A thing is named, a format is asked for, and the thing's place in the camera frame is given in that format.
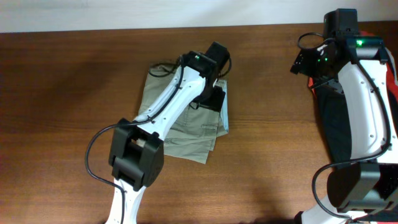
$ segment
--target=olive green cloth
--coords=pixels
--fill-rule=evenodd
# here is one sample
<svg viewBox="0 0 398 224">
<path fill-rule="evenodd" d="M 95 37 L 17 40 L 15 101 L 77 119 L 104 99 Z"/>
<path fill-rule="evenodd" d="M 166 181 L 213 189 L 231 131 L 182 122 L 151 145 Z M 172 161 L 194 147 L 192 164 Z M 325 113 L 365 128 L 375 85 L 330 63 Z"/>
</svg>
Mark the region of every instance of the olive green cloth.
<svg viewBox="0 0 398 224">
<path fill-rule="evenodd" d="M 159 67 L 151 72 L 157 75 L 164 73 L 170 67 Z M 157 78 L 148 74 L 142 96 L 139 113 L 144 112 L 156 100 L 170 83 L 174 74 Z M 216 85 L 226 92 L 226 80 L 219 80 Z M 223 109 L 219 112 L 199 107 L 195 110 L 187 106 L 171 127 L 164 141 L 164 154 L 193 161 L 206 163 L 209 151 L 215 146 L 216 137 L 228 133 L 227 97 Z"/>
</svg>

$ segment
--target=black fabric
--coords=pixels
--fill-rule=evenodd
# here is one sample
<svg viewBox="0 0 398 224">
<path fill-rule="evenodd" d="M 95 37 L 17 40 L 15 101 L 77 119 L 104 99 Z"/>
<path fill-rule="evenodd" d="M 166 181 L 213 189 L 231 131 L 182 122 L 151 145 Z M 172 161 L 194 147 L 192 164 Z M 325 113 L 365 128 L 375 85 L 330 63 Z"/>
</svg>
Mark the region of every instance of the black fabric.
<svg viewBox="0 0 398 224">
<path fill-rule="evenodd" d="M 326 87 L 317 88 L 318 108 L 325 132 L 328 150 L 333 162 L 345 161 L 351 157 L 351 129 L 349 125 L 347 102 L 344 95 L 339 95 Z M 388 91 L 389 103 L 395 129 L 398 127 L 398 103 Z M 361 221 L 396 222 L 398 206 L 392 211 L 383 211 L 359 219 Z"/>
</svg>

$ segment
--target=table surface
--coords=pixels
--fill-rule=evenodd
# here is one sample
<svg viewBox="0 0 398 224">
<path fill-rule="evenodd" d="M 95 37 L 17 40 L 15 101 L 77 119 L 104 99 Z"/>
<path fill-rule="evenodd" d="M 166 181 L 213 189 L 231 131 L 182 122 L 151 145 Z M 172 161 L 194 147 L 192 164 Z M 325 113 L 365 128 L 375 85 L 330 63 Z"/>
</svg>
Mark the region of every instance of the table surface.
<svg viewBox="0 0 398 224">
<path fill-rule="evenodd" d="M 398 55 L 398 22 L 360 23 Z M 101 223 L 113 188 L 85 170 L 88 141 L 133 119 L 150 64 L 216 40 L 229 49 L 229 134 L 207 164 L 166 156 L 141 223 L 267 223 L 315 204 L 329 162 L 304 75 L 289 72 L 305 32 L 322 24 L 0 34 L 0 223 Z M 90 164 L 112 180 L 111 133 Z M 318 180 L 325 195 L 327 173 Z"/>
</svg>

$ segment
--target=robotic arm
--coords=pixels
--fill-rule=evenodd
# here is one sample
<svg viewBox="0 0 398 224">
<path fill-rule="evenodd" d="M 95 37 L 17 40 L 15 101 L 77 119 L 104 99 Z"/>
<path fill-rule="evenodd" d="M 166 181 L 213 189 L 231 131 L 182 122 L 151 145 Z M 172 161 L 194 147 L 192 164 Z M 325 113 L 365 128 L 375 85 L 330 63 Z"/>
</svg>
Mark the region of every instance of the robotic arm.
<svg viewBox="0 0 398 224">
<path fill-rule="evenodd" d="M 221 110 L 225 92 L 215 86 L 229 52 L 214 42 L 205 54 L 189 52 L 180 57 L 175 76 L 133 122 L 121 119 L 113 134 L 109 164 L 115 188 L 106 224 L 135 224 L 143 193 L 157 178 L 164 163 L 164 139 L 186 106 L 192 101 Z"/>
<path fill-rule="evenodd" d="M 351 128 L 351 159 L 322 167 L 314 175 L 313 208 L 300 212 L 296 223 L 340 224 L 392 210 L 398 204 L 398 142 L 386 90 L 388 54 L 379 37 L 359 33 L 354 9 L 325 15 L 325 41 L 302 49 L 291 72 L 345 96 Z M 338 165 L 328 177 L 327 196 L 318 199 L 315 181 L 325 169 Z"/>
</svg>

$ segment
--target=white panel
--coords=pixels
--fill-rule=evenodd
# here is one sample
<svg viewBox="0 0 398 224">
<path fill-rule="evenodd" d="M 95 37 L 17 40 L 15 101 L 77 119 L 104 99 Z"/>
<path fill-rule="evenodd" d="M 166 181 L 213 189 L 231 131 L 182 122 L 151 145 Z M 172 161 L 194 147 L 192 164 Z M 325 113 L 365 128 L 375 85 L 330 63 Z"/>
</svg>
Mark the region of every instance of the white panel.
<svg viewBox="0 0 398 224">
<path fill-rule="evenodd" d="M 309 23 L 338 7 L 398 20 L 396 0 L 0 0 L 0 32 Z"/>
</svg>

